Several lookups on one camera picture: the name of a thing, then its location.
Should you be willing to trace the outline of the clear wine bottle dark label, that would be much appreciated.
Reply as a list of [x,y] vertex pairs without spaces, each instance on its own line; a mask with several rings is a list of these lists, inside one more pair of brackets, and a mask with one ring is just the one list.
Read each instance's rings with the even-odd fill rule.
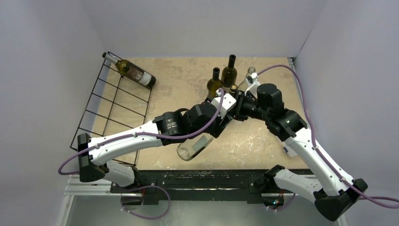
[[177,149],[177,155],[183,161],[191,161],[201,153],[214,140],[210,134],[204,133],[181,143]]

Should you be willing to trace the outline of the dark green labelled wine bottle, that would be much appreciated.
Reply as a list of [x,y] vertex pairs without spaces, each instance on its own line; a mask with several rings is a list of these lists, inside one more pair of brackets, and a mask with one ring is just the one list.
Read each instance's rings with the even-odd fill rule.
[[152,89],[156,83],[156,77],[126,59],[118,59],[110,53],[104,52],[102,57],[115,65],[117,71],[123,76]]

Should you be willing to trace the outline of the square clear liquor bottle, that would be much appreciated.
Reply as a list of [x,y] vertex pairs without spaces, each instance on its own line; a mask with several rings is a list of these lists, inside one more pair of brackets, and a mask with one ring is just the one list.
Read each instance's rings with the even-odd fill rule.
[[236,92],[237,92],[238,86],[236,84],[232,84],[230,86],[230,91],[229,94],[232,95],[233,97],[235,96]]

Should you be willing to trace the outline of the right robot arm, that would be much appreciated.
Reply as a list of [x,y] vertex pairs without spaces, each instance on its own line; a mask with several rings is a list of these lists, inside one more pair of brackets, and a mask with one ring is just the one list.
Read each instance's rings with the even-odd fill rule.
[[319,213],[330,221],[336,221],[356,203],[368,185],[354,179],[343,170],[319,145],[312,141],[309,125],[295,111],[284,107],[282,93],[274,84],[257,87],[257,99],[236,91],[234,118],[243,121],[254,118],[265,122],[267,129],[291,148],[309,167],[316,179],[276,165],[264,175],[263,186],[275,192],[279,188],[289,190],[315,204]]

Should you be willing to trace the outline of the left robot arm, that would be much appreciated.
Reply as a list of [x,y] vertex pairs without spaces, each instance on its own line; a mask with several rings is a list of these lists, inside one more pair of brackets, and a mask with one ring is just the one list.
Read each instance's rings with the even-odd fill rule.
[[179,144],[183,150],[179,157],[190,161],[209,143],[219,137],[224,125],[229,123],[236,102],[218,98],[203,102],[191,109],[179,109],[157,116],[139,127],[105,137],[90,137],[81,134],[79,160],[80,182],[88,183],[100,179],[108,180],[128,192],[140,188],[138,171],[115,161],[122,155],[146,148]]

